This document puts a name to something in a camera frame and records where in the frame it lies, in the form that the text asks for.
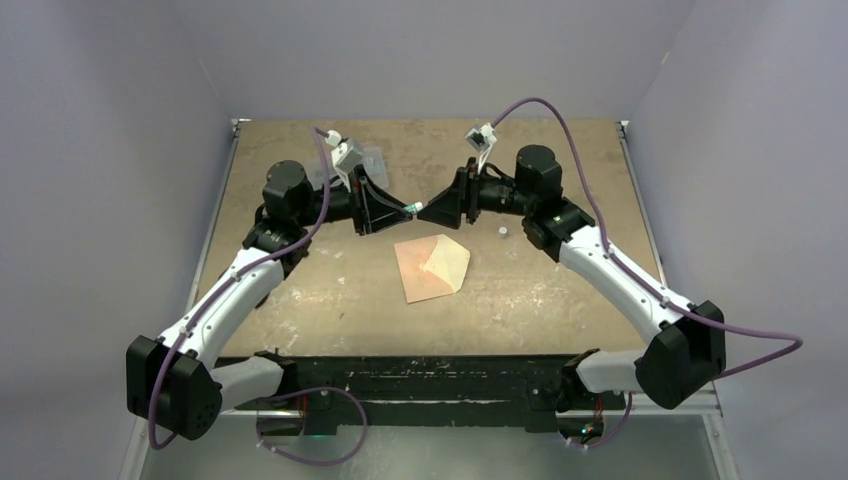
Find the green white glue stick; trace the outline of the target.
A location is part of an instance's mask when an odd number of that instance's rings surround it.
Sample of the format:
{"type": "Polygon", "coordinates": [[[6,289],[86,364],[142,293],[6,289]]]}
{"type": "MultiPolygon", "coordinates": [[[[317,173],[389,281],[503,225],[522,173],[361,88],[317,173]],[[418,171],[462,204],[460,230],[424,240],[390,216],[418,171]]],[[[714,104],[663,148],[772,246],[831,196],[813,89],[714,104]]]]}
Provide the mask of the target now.
{"type": "Polygon", "coordinates": [[[417,215],[424,208],[424,204],[422,202],[415,202],[413,204],[407,205],[404,210],[411,215],[417,215]]]}

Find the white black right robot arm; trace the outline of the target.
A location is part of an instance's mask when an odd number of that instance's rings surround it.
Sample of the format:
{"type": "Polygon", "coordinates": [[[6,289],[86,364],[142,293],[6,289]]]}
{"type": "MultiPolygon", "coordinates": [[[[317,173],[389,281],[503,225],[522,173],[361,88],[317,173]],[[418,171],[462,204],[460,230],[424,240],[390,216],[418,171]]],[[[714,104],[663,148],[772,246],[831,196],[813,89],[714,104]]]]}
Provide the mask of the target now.
{"type": "Polygon", "coordinates": [[[584,407],[606,392],[643,393],[674,409],[725,371],[722,311],[710,301],[692,303],[604,245],[595,220],[564,196],[562,167],[550,148],[522,147],[513,175],[470,158],[417,217],[457,229],[483,211],[520,216],[528,241],[600,292],[646,344],[642,350],[591,349],[570,360],[559,410],[584,407]]]}

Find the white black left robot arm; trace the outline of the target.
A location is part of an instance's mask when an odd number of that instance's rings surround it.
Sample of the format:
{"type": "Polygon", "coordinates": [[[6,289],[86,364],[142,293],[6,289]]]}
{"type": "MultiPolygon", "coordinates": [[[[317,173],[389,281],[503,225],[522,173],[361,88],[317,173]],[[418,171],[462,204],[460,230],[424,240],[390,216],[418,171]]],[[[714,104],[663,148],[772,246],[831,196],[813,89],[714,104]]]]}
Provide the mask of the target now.
{"type": "Polygon", "coordinates": [[[275,409],[295,402],[298,382],[271,354],[215,373],[224,346],[307,257],[325,223],[350,220],[364,236],[408,222],[423,208],[420,202],[405,204],[385,192],[362,166],[338,178],[334,185],[332,176],[326,176],[316,189],[296,161],[270,167],[263,202],[230,266],[172,326],[155,338],[140,335],[130,344],[127,408],[146,419],[153,449],[164,448],[176,437],[196,440],[221,411],[255,398],[275,409]],[[169,439],[158,439],[158,429],[168,430],[169,439]]]}

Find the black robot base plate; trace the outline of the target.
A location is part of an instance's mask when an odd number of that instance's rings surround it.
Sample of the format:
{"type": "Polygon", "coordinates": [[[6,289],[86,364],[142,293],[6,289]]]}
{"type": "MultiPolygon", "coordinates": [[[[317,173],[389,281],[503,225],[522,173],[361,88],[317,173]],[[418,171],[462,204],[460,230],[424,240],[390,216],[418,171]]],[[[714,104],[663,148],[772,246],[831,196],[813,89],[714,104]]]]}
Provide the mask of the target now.
{"type": "Polygon", "coordinates": [[[577,355],[283,357],[270,352],[216,360],[180,357],[165,375],[157,425],[185,439],[204,435],[228,410],[297,411],[307,435],[341,426],[515,427],[528,433],[578,428],[570,410],[622,407],[620,395],[592,393],[577,355]]]}

